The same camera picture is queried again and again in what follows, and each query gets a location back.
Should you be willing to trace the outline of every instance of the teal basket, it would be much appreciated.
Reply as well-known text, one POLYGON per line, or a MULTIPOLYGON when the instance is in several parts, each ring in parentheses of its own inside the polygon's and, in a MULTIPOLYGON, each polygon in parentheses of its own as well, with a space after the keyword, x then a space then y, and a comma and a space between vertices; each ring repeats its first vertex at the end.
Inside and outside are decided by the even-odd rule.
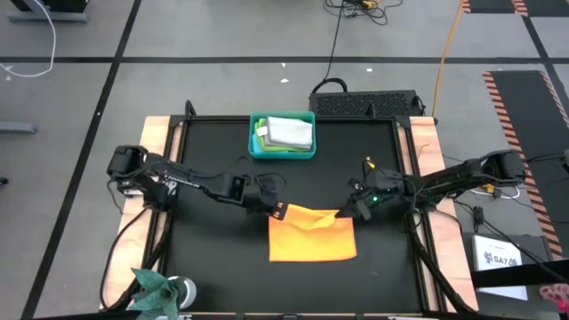
POLYGON ((251 114, 249 120, 249 153, 255 159, 287 159, 287 160, 308 160, 317 152, 317 126, 316 117, 311 111, 299 112, 257 112, 251 114), (278 151, 278 152, 255 152, 252 148, 252 137, 255 132, 255 123, 267 116, 277 116, 282 118, 300 119, 312 124, 312 147, 306 152, 278 151))

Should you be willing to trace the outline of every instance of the wooden board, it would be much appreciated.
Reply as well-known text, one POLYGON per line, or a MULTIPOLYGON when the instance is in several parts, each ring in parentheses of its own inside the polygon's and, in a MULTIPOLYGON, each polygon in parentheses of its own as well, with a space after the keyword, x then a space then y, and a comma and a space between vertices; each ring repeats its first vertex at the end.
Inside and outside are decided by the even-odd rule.
MULTIPOLYGON (((169 116, 149 116, 146 119, 140 144, 150 152, 162 154, 168 132, 169 116)), ((415 144, 415 152, 419 158, 419 168, 421 175, 429 174, 445 168, 441 148, 438 142, 437 129, 431 117, 412 117, 412 134, 415 144)), ((405 139, 405 131, 399 130, 401 148, 404 151, 405 171, 411 172, 411 158, 405 139)), ((180 143, 180 131, 174 134, 172 153, 170 158, 175 160, 177 157, 178 146, 180 143)), ((124 205, 124 216, 121 219, 119 230, 126 225, 138 212, 140 212, 142 201, 140 197, 128 199, 124 205)), ((437 207, 438 210, 456 215, 453 202, 443 200, 437 207)), ((150 223, 150 213, 145 213, 131 229, 126 231, 122 239, 118 242, 113 255, 108 277, 105 282, 104 297, 108 305, 115 302, 124 289, 133 280, 131 268, 139 268, 144 253, 144 245, 148 235, 150 223)), ((459 226, 456 221, 449 219, 441 214, 431 213, 430 224, 437 251, 437 259, 441 271, 453 286, 454 290, 460 294, 465 302, 473 309, 478 309, 474 287, 470 279, 470 271, 459 226)), ((159 224, 156 238, 162 232, 162 225, 159 224)), ((429 306, 432 310, 437 310, 437 297, 435 295, 433 279, 430 273, 423 266, 425 284, 429 306)), ((453 306, 447 301, 449 310, 453 306)))

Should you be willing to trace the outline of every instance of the floor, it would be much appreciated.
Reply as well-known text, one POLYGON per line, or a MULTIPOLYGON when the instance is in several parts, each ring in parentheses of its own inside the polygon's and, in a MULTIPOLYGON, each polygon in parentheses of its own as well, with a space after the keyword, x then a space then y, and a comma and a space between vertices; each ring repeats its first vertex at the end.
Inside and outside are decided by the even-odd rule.
MULTIPOLYGON (((342 20, 336 55, 351 62, 333 64, 330 76, 354 91, 414 89, 430 109, 437 59, 457 5, 405 0, 389 10, 385 27, 366 17, 342 20)), ((1 13, 12 10, 11 3, 0 3, 1 13)), ((33 79, 0 73, 0 117, 39 128, 33 136, 0 135, 0 176, 11 179, 0 190, 0 309, 6 319, 98 309, 102 269, 119 221, 105 169, 115 146, 139 141, 146 116, 180 114, 187 99, 199 115, 306 110, 309 92, 325 74, 336 27, 320 0, 92 0, 86 13, 86 25, 56 25, 58 63, 51 73, 33 79), (124 51, 117 50, 133 4, 140 9, 124 51), (155 59, 160 57, 180 59, 155 59), (92 137, 92 145, 84 144, 92 137), (23 312, 53 227, 65 222, 65 213, 51 268, 43 268, 44 289, 33 290, 39 301, 23 312)), ((563 36, 569 18, 531 22, 548 56, 565 58, 554 67, 569 94, 563 36)), ((0 62, 13 70, 46 68, 32 59, 49 56, 45 24, 0 17, 0 41, 0 62)), ((437 112, 443 152, 466 159, 507 148, 482 72, 546 71, 522 17, 462 14, 449 56, 479 59, 445 66, 437 112)), ((463 199, 480 203, 472 195, 463 199)), ((529 203, 525 192, 520 200, 529 203)), ((507 234, 541 234, 531 210, 506 200, 483 205, 486 218, 507 234)), ((471 231, 468 214, 457 211, 471 231)))

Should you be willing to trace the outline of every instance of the artificial plant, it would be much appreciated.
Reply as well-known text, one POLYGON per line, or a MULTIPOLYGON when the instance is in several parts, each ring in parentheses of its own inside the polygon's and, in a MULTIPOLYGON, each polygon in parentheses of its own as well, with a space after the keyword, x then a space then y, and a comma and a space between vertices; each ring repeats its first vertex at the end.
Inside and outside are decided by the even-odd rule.
POLYGON ((185 278, 180 276, 168 280, 147 269, 133 268, 132 272, 144 289, 132 296, 134 303, 130 309, 142 311, 137 320, 155 320, 158 316, 167 316, 168 320, 178 319, 180 304, 188 294, 185 278))

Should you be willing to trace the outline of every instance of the orange cloth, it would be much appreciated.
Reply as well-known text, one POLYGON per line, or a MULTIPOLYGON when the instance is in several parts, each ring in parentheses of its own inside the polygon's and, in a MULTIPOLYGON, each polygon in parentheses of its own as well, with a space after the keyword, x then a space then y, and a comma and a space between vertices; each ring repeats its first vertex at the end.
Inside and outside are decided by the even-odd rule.
POLYGON ((283 220, 268 219, 270 261, 336 261, 356 257, 351 218, 334 217, 337 210, 281 207, 283 220))

